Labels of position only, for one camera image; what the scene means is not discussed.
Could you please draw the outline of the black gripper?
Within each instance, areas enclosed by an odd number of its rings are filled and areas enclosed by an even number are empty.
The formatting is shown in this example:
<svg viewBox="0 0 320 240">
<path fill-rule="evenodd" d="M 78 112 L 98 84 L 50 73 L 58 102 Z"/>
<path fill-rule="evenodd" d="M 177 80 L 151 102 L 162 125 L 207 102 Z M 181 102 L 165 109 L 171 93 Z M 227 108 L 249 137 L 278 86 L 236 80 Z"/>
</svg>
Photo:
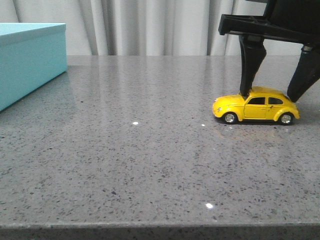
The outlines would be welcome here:
<svg viewBox="0 0 320 240">
<path fill-rule="evenodd" d="M 303 44 L 298 65 L 287 89 L 296 102 L 320 79 L 320 2 L 318 0 L 268 0 L 264 14 L 223 14 L 220 35 L 239 36 L 241 51 L 240 94 L 247 98 L 266 56 L 264 40 Z"/>
</svg>

